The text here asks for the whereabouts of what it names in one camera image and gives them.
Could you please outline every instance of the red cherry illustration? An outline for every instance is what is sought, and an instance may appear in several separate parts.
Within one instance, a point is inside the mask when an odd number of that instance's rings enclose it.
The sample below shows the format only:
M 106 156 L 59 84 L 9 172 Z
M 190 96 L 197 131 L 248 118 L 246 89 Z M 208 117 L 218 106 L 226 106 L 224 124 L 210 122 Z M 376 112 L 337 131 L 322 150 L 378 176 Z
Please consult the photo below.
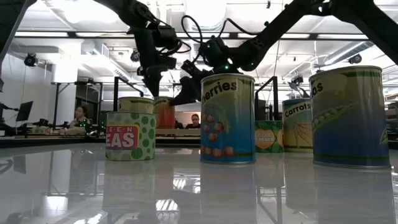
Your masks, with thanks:
M 216 133 L 210 133 L 210 134 L 209 134 L 209 140 L 210 140 L 211 142 L 217 141 L 217 134 L 216 134 Z
M 221 157 L 223 155 L 223 151 L 219 150 L 219 149 L 214 149 L 213 150 L 213 156 L 214 157 Z
M 224 125 L 223 125 L 221 122 L 216 123 L 216 124 L 214 125 L 214 130 L 215 130 L 216 132 L 222 132 L 222 131 L 224 131 Z
M 206 124 L 206 125 L 203 127 L 203 130 L 204 130 L 205 133 L 209 133 L 210 127 Z
M 231 146 L 226 146 L 224 148 L 224 154 L 226 154 L 227 156 L 234 156 L 234 148 L 232 148 Z
M 205 148 L 205 154 L 211 155 L 211 149 L 209 147 Z
M 209 116 L 207 116 L 207 122 L 209 122 L 209 123 L 213 123 L 214 122 L 214 116 L 212 116 L 212 115 L 209 115 Z

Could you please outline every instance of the ceiling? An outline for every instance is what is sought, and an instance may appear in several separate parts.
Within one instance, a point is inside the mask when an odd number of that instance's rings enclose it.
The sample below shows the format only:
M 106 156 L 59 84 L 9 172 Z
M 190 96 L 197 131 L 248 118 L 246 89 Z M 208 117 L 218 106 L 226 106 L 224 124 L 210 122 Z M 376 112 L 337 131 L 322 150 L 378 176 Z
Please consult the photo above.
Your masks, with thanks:
M 271 0 L 267 8 L 267 0 L 147 0 L 152 13 L 158 18 L 183 32 L 181 18 L 185 14 L 193 16 L 202 29 L 208 32 L 218 32 L 220 23 L 225 18 L 234 20 L 249 32 L 259 32 L 264 28 L 265 21 L 272 21 L 282 10 L 282 6 L 292 0 Z M 375 3 L 392 19 L 398 22 L 398 0 L 375 0 Z M 194 32 L 194 26 L 187 24 L 188 30 Z M 90 0 L 38 0 L 26 12 L 18 31 L 58 31 L 58 32 L 125 32 L 125 25 L 113 12 Z M 239 32 L 232 24 L 227 23 L 226 33 Z M 334 17 L 305 16 L 294 25 L 289 33 L 302 34 L 360 34 L 353 25 L 341 22 Z M 134 39 L 98 38 L 95 39 L 49 39 L 49 38 L 18 38 L 14 43 L 19 47 L 55 46 L 68 53 L 70 44 L 82 42 L 94 44 L 101 53 L 102 45 L 109 50 L 109 57 L 103 55 L 81 55 L 79 76 L 93 77 L 97 81 L 111 82 L 114 77 L 113 66 L 126 72 L 134 82 L 138 82 L 136 70 L 139 62 L 132 62 L 130 54 L 136 47 Z M 245 40 L 226 39 L 225 44 L 237 47 Z M 185 40 L 193 46 L 194 41 Z M 302 75 L 305 80 L 314 72 L 316 64 L 325 63 L 325 58 L 333 55 L 343 47 L 353 45 L 352 41 L 325 40 L 281 40 L 275 43 L 255 71 L 245 72 L 256 78 L 256 82 L 264 83 L 269 77 L 277 75 L 281 79 L 290 80 L 295 75 Z M 361 51 L 361 65 L 377 65 L 388 68 L 386 82 L 395 84 L 394 75 L 398 75 L 395 64 L 389 60 L 376 46 Z M 187 54 L 175 54 L 177 69 L 163 73 L 161 83 L 178 82 L 181 74 L 179 66 L 184 60 L 195 57 L 195 51 Z M 336 65 L 323 69 L 348 66 L 346 60 L 337 61 Z M 198 65 L 200 69 L 210 69 Z

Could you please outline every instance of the person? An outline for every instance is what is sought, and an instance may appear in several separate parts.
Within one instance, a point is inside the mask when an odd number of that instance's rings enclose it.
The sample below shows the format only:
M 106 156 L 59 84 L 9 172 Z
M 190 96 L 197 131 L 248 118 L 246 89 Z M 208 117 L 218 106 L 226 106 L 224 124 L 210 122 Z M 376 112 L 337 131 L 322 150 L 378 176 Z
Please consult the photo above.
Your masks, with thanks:
M 78 106 L 75 111 L 75 119 L 70 122 L 69 128 L 61 129 L 60 134 L 66 135 L 84 135 L 86 134 L 85 127 L 77 127 L 80 122 L 86 120 L 86 123 L 89 124 L 90 120 L 87 116 L 87 107 L 86 106 Z
M 196 129 L 200 128 L 200 123 L 199 123 L 199 115 L 193 114 L 191 117 L 192 124 L 188 124 L 185 129 Z

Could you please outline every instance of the pea pod illustration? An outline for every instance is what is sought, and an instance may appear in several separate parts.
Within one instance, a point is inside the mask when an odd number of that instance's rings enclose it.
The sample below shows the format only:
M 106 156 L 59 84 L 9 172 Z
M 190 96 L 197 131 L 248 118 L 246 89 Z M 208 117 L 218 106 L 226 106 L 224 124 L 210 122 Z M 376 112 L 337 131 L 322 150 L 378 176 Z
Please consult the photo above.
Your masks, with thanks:
M 343 116 L 348 110 L 357 105 L 357 103 L 353 103 L 347 106 L 339 106 L 328 111 L 324 111 L 322 114 L 318 114 L 316 118 L 312 121 L 312 131 L 313 133 L 317 131 L 318 128 L 323 127 L 324 125 L 339 119 Z
M 387 127 L 385 127 L 384 131 L 381 133 L 380 144 L 388 144 Z

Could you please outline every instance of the orange can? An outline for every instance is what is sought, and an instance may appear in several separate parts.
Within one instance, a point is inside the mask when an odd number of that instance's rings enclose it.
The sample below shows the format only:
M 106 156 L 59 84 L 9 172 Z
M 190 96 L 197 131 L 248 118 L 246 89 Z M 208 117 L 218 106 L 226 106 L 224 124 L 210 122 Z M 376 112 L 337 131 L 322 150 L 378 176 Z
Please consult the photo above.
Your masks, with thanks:
M 172 97 L 166 96 L 155 97 L 154 114 L 156 114 L 156 128 L 175 128 L 175 108 L 169 105 L 172 99 Z

